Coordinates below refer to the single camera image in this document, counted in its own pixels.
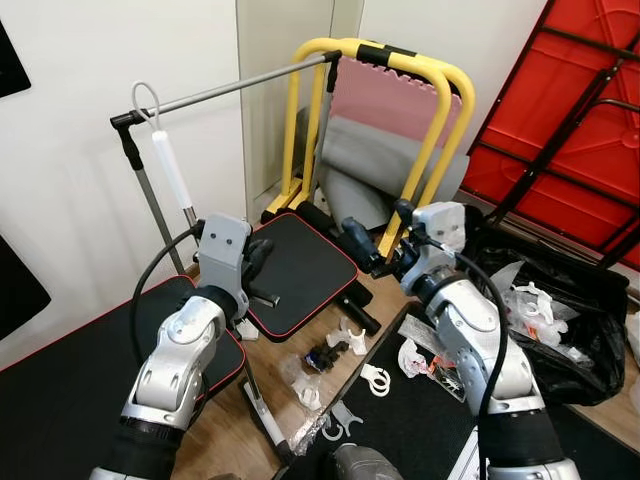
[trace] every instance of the red trim edge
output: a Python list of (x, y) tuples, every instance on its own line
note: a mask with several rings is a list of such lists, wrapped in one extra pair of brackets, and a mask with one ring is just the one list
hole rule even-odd
[[(174, 278), (180, 278), (180, 277), (182, 277), (182, 278), (186, 278), (187, 280), (189, 280), (189, 282), (191, 283), (191, 285), (192, 285), (194, 288), (196, 287), (196, 284), (195, 284), (195, 283), (193, 283), (193, 279), (192, 279), (191, 277), (188, 277), (188, 276), (186, 276), (186, 275), (174, 275), (173, 277), (169, 277), (169, 278), (167, 278), (166, 280), (163, 280), (162, 282), (160, 282), (160, 283), (158, 283), (158, 284), (154, 285), (153, 287), (148, 288), (147, 290), (145, 290), (145, 291), (143, 292), (143, 294), (148, 293), (148, 292), (150, 292), (151, 290), (154, 290), (154, 289), (156, 289), (156, 288), (158, 288), (158, 287), (160, 287), (160, 286), (164, 285), (165, 283), (167, 283), (167, 282), (168, 282), (168, 281), (170, 281), (170, 280), (173, 280)], [(107, 315), (109, 315), (110, 313), (114, 312), (115, 310), (119, 309), (120, 307), (125, 306), (125, 305), (126, 305), (127, 303), (129, 303), (130, 301), (131, 301), (131, 299), (126, 300), (126, 301), (122, 302), (122, 303), (121, 303), (121, 304), (119, 304), (118, 306), (113, 307), (111, 310), (107, 311), (106, 313), (103, 313), (103, 314), (102, 314), (102, 315), (100, 315), (99, 317), (94, 318), (94, 319), (93, 319), (93, 320), (91, 320), (90, 322), (87, 322), (87, 323), (85, 323), (84, 325), (80, 325), (78, 328), (76, 328), (76, 329), (74, 329), (74, 330), (70, 331), (69, 333), (64, 334), (62, 337), (60, 337), (60, 338), (58, 338), (58, 339), (54, 340), (53, 342), (50, 342), (50, 343), (48, 343), (48, 344), (46, 344), (46, 345), (44, 345), (44, 346), (40, 347), (39, 349), (37, 349), (37, 350), (36, 350), (36, 351), (34, 351), (34, 352), (31, 352), (29, 355), (27, 355), (27, 356), (25, 356), (25, 357), (22, 357), (20, 360), (17, 360), (17, 361), (15, 361), (14, 363), (12, 363), (11, 365), (9, 365), (9, 366), (7, 366), (7, 367), (3, 368), (2, 370), (0, 370), (0, 374), (1, 374), (2, 372), (4, 372), (5, 370), (8, 370), (8, 369), (10, 369), (10, 368), (14, 367), (15, 365), (17, 365), (17, 364), (19, 364), (19, 363), (21, 363), (21, 362), (24, 362), (26, 359), (28, 359), (28, 358), (30, 358), (30, 357), (32, 357), (32, 356), (34, 356), (36, 353), (40, 352), (41, 350), (44, 350), (45, 348), (50, 347), (50, 346), (51, 346), (51, 345), (53, 345), (54, 343), (57, 343), (57, 342), (59, 342), (60, 340), (62, 340), (62, 339), (64, 339), (64, 338), (68, 337), (69, 335), (72, 335), (73, 333), (77, 332), (78, 330), (80, 330), (80, 329), (82, 329), (82, 328), (85, 328), (86, 326), (91, 325), (92, 323), (97, 322), (97, 321), (99, 321), (99, 320), (103, 319), (104, 317), (106, 317), (106, 316), (107, 316)], [(231, 334), (231, 332), (229, 332), (229, 330), (228, 330), (228, 329), (227, 329), (227, 333), (228, 333), (228, 334), (229, 334), (229, 336), (233, 339), (233, 341), (234, 341), (234, 342), (236, 342), (236, 345), (238, 345), (238, 347), (240, 347), (240, 350), (242, 351), (242, 362), (240, 363), (240, 366), (239, 366), (238, 368), (236, 368), (233, 372), (229, 373), (226, 377), (224, 377), (222, 380), (220, 380), (220, 381), (219, 381), (218, 383), (216, 383), (214, 386), (210, 387), (210, 388), (209, 388), (209, 392), (211, 392), (212, 390), (215, 390), (215, 389), (218, 387), (218, 385), (220, 385), (221, 383), (226, 382), (230, 377), (232, 377), (232, 376), (234, 376), (236, 373), (238, 373), (238, 371), (240, 371), (240, 369), (244, 366), (245, 361), (247, 360), (247, 353), (244, 351), (244, 348), (242, 348), (242, 345), (240, 344), (240, 342), (238, 342), (238, 340), (236, 340), (236, 338)]]
[(296, 215), (295, 213), (292, 212), (287, 212), (287, 213), (283, 213), (281, 215), (278, 215), (277, 217), (269, 220), (267, 223), (265, 223), (264, 225), (260, 226), (260, 228), (258, 228), (256, 231), (262, 230), (264, 227), (266, 227), (267, 225), (270, 225), (271, 223), (275, 222), (276, 220), (285, 217), (287, 215), (291, 215), (293, 217), (296, 217), (298, 220), (300, 220), (302, 223), (304, 223), (313, 233), (315, 233), (318, 237), (320, 237), (322, 240), (324, 240), (325, 242), (327, 242), (329, 245), (331, 245), (334, 249), (336, 249), (344, 258), (346, 258), (355, 268), (356, 273), (353, 276), (353, 278), (351, 280), (349, 280), (347, 283), (345, 283), (342, 287), (340, 287), (338, 290), (336, 290), (336, 293), (334, 293), (333, 295), (331, 295), (329, 298), (327, 298), (323, 303), (321, 303), (320, 305), (318, 305), (311, 313), (309, 313), (306, 317), (304, 317), (299, 323), (297, 323), (296, 325), (294, 325), (293, 327), (291, 327), (287, 332), (285, 333), (272, 333), (267, 327), (264, 326), (264, 324), (260, 321), (260, 318), (258, 318), (258, 316), (253, 312), (253, 310), (251, 310), (251, 308), (249, 308), (249, 313), (251, 314), (251, 316), (255, 319), (256, 322), (258, 322), (260, 324), (260, 326), (262, 327), (264, 332), (268, 332), (268, 335), (275, 337), (275, 338), (282, 338), (282, 337), (286, 337), (288, 335), (290, 335), (291, 333), (295, 332), (298, 328), (300, 328), (305, 322), (307, 322), (310, 317), (313, 317), (319, 310), (322, 310), (329, 302), (331, 302), (335, 297), (337, 297), (338, 295), (340, 295), (340, 293), (347, 287), (349, 286), (351, 283), (353, 283), (357, 278), (358, 278), (358, 266), (356, 265), (356, 263), (351, 260), (351, 258), (349, 258), (342, 250), (340, 250), (337, 246), (335, 246), (332, 242), (330, 242), (329, 240), (327, 240), (324, 235), (322, 235), (320, 232), (318, 232), (315, 228), (313, 228), (311, 225), (309, 225), (307, 222), (305, 222), (302, 218), (300, 218), (298, 215)]

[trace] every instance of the black garbage bag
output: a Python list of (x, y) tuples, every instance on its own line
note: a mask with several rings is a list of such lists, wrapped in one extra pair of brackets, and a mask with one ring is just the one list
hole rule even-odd
[[(592, 367), (578, 365), (543, 343), (511, 332), (527, 354), (547, 402), (596, 405), (620, 391), (626, 342), (625, 277), (490, 227), (470, 233), (465, 254), (489, 276), (523, 260), (514, 285), (533, 281), (580, 314), (567, 321), (569, 331), (561, 334), (561, 343), (588, 355)], [(484, 290), (478, 279), (472, 280)]]

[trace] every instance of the black cable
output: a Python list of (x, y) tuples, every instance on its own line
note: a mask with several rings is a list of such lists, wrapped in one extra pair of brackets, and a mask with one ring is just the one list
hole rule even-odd
[(202, 372), (202, 400), (200, 400), (200, 405), (198, 408), (194, 410), (193, 415), (191, 415), (191, 420), (189, 420), (189, 426), (187, 428), (191, 428), (194, 423), (198, 421), (202, 411), (204, 410), (204, 406), (207, 404), (207, 396), (209, 395), (209, 379), (207, 378), (207, 374)]
[[(431, 245), (440, 248), (441, 250), (446, 251), (442, 244), (437, 240), (432, 238), (428, 238), (427, 240)], [(491, 395), (493, 395), (493, 390), (498, 382), (498, 377), (500, 376), (500, 371), (502, 370), (502, 365), (504, 364), (504, 359), (507, 356), (507, 341), (509, 339), (509, 323), (507, 319), (507, 309), (502, 300), (502, 296), (500, 292), (496, 288), (493, 281), (489, 278), (489, 276), (482, 270), (473, 260), (462, 255), (461, 253), (455, 253), (456, 259), (464, 263), (469, 269), (473, 270), (476, 275), (478, 275), (484, 284), (487, 286), (489, 291), (491, 292), (491, 296), (493, 297), (493, 301), (498, 308), (498, 317), (500, 320), (500, 343), (498, 347), (498, 355), (496, 357), (496, 362), (493, 366), (493, 371), (491, 375), (489, 375), (489, 380), (487, 381), (487, 388), (484, 391), (482, 396), (482, 401), (480, 402), (480, 410), (478, 412), (478, 417), (484, 417), (489, 412), (489, 401), (491, 400)], [(478, 452), (480, 454), (480, 480), (486, 480), (487, 478), (487, 468), (486, 462), (487, 459), (480, 448), (480, 442), (478, 442)]]
[(162, 258), (169, 253), (169, 250), (175, 248), (175, 246), (180, 243), (185, 238), (195, 234), (198, 232), (202, 226), (198, 223), (193, 227), (185, 230), (176, 238), (171, 240), (169, 244), (167, 244), (158, 254), (155, 256), (151, 263), (146, 268), (142, 275), (140, 275), (140, 279), (138, 280), (138, 284), (136, 285), (136, 289), (133, 292), (133, 297), (131, 297), (131, 305), (129, 308), (129, 337), (131, 338), (131, 345), (133, 348), (133, 355), (136, 359), (136, 363), (138, 364), (138, 368), (142, 367), (144, 363), (144, 359), (142, 358), (142, 351), (140, 350), (140, 342), (138, 341), (138, 332), (136, 328), (136, 313), (138, 311), (138, 303), (140, 301), (140, 295), (142, 295), (142, 289), (144, 288), (144, 284), (147, 282), (151, 272), (158, 266)]

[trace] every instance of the white wall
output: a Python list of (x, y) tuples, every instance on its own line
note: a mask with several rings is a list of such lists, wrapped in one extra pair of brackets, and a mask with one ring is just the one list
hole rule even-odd
[[(240, 74), (249, 78), (291, 63), (316, 37), (357, 35), (363, 0), (238, 0)], [(242, 91), (247, 204), (282, 176), (288, 77)], [(311, 70), (301, 73), (300, 106), (308, 104)], [(261, 212), (253, 212), (259, 218)]]
[(476, 109), (460, 152), (482, 126), (546, 0), (365, 0), (360, 37), (415, 50), (464, 70)]
[[(162, 246), (108, 123), (131, 83), (170, 100), (237, 80), (238, 65), (234, 0), (0, 0), (0, 18), (33, 84), (0, 99), (0, 235), (52, 297), (0, 342), (1, 368), (126, 300)], [(236, 94), (163, 119), (201, 216), (245, 213), (240, 117)], [(149, 127), (132, 132), (176, 235)], [(186, 265), (194, 250), (180, 249)]]

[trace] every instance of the yellow metal frame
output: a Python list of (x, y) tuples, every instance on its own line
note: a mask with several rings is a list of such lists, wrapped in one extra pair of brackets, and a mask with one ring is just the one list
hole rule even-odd
[[(384, 45), (360, 40), (356, 38), (345, 38), (342, 40), (333, 38), (316, 38), (304, 43), (293, 56), (293, 62), (301, 62), (313, 53), (324, 53), (339, 50), (343, 55), (356, 58), (358, 48), (361, 45), (385, 48)], [(449, 81), (458, 88), (462, 100), (462, 111), (458, 116), (456, 124), (445, 143), (442, 154), (435, 166), (433, 174), (427, 181), (424, 191), (418, 202), (419, 206), (426, 205), (433, 199), (446, 170), (451, 163), (453, 154), (458, 147), (462, 135), (469, 125), (471, 115), (475, 106), (475, 91), (469, 77), (459, 68), (449, 65), (440, 60), (435, 60), (423, 55), (410, 56), (395, 51), (390, 51), (387, 66), (414, 73), (426, 78), (434, 87), (437, 93), (436, 113), (431, 122), (429, 130), (422, 142), (422, 147), (418, 157), (411, 168), (407, 181), (402, 190), (401, 197), (413, 198), (422, 172), (426, 168), (429, 158), (433, 153), (436, 142), (442, 132), (449, 109), (451, 108), (451, 89)], [(313, 90), (311, 96), (311, 106), (309, 112), (309, 125), (307, 127), (307, 140), (304, 155), (303, 179), (300, 181), (293, 177), (293, 146), (296, 129), (296, 115), (298, 110), (298, 95), (300, 90), (300, 74), (293, 72), (289, 77), (289, 93), (287, 101), (287, 112), (285, 120), (284, 138), (284, 160), (282, 167), (282, 189), (280, 195), (267, 207), (267, 211), (276, 213), (279, 208), (296, 208), (301, 202), (309, 199), (311, 190), (311, 178), (313, 174), (313, 155), (315, 142), (318, 134), (318, 123), (322, 107), (322, 96), (324, 93), (325, 64), (315, 67), (313, 78)], [(388, 257), (393, 249), (398, 230), (400, 228), (400, 218), (394, 214), (387, 226), (378, 249), (380, 253)]]

